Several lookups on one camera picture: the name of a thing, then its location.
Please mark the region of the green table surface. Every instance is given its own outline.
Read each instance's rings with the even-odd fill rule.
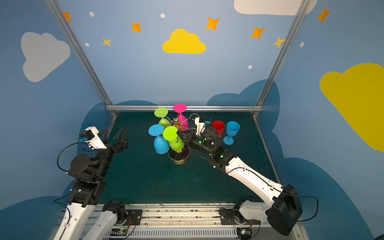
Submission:
[[[252,115],[249,112],[197,112],[200,117],[240,124],[239,133],[233,138],[234,144],[225,148],[237,155],[247,165],[276,181],[272,166],[264,150]],[[173,119],[175,112],[169,112]],[[261,199],[241,182],[228,175],[219,173],[207,160],[200,158],[195,150],[184,164],[176,165],[168,154],[157,154],[153,147],[155,137],[148,134],[148,129],[157,124],[153,112],[120,112],[108,143],[122,128],[127,128],[129,147],[113,156],[108,169],[106,187],[101,197],[101,204],[109,200],[122,201],[126,204],[160,203],[237,203],[241,199],[262,202]],[[196,127],[188,120],[189,127]]]

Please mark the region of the robotic arm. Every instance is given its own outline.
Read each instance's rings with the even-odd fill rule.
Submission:
[[[268,221],[276,231],[289,235],[303,212],[294,187],[289,184],[284,187],[246,165],[222,146],[221,135],[211,124],[206,125],[202,133],[190,129],[178,131],[178,135],[191,148],[208,154],[208,161],[215,169],[236,178],[265,202],[264,207],[257,207],[248,200],[239,202],[233,208],[236,221],[240,224],[251,219]]]
[[[104,190],[105,174],[112,161],[114,153],[122,152],[128,148],[127,129],[122,128],[113,138],[116,143],[106,144],[97,135],[95,127],[89,127],[80,133],[82,140],[92,149],[97,150],[96,157],[86,154],[76,156],[71,162],[68,175],[75,178],[75,183],[68,199],[69,204],[64,219],[58,229],[54,240],[78,240],[86,221],[99,202]],[[126,218],[125,204],[122,202],[109,202],[104,205],[103,213],[85,239],[102,239],[103,234],[111,226]]]

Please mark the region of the red cup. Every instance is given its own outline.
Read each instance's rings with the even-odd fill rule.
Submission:
[[[212,127],[217,130],[219,135],[221,135],[221,134],[223,134],[225,125],[222,121],[214,121],[212,123]]]

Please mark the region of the yellow star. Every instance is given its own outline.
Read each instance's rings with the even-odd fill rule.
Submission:
[[[64,16],[65,18],[68,20],[68,21],[72,21],[72,19],[70,18],[70,12],[67,12],[67,13],[64,13]]]
[[[103,38],[103,40],[104,40],[103,45],[108,45],[109,47],[111,47],[111,46],[109,45],[109,42],[112,41],[112,40],[107,41],[107,40],[105,40],[104,38]]]
[[[277,46],[279,46],[279,48],[280,48],[281,43],[284,42],[284,41],[285,41],[285,39],[281,40],[281,39],[280,39],[280,36],[278,36],[278,37],[277,37],[277,42],[274,43],[274,44],[272,44],[272,46],[273,46],[273,45],[277,45]]]
[[[265,30],[265,28],[264,28],[264,29],[258,29],[258,28],[255,28],[255,32],[254,32],[253,35],[251,36],[251,39],[252,39],[252,38],[258,38],[258,39],[260,39],[260,38],[262,37],[262,33],[263,33],[264,30]]]
[[[140,30],[140,25],[141,25],[141,23],[138,23],[138,24],[135,24],[135,23],[133,23],[133,22],[131,22],[131,23],[132,23],[132,26],[133,26],[132,32],[134,32],[134,31],[138,31],[138,32],[141,33],[141,30]]]
[[[319,16],[319,18],[317,20],[321,20],[321,22],[323,23],[325,18],[328,16],[328,14],[330,14],[331,11],[327,11],[325,8],[323,10],[323,12],[321,13],[321,15]]]
[[[220,19],[212,20],[212,19],[208,18],[208,26],[205,30],[213,29],[216,31],[216,24],[218,23],[219,20]]]

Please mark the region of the white cloud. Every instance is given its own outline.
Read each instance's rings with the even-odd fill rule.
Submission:
[[[71,50],[66,42],[58,41],[49,33],[28,32],[22,36],[22,51],[26,58],[24,75],[31,82],[43,80],[65,62]]]
[[[317,0],[310,0],[308,14]],[[242,14],[296,15],[301,0],[235,0],[235,10]]]

